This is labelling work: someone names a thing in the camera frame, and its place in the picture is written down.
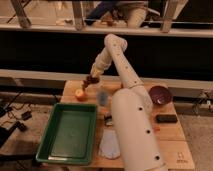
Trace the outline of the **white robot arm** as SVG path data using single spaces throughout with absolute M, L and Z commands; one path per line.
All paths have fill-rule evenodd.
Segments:
M 104 48 L 92 65 L 82 88 L 96 84 L 111 63 L 123 87 L 111 100 L 111 115 L 125 171 L 169 171 L 150 122 L 153 102 L 124 55 L 127 41 L 114 34 L 104 38 Z

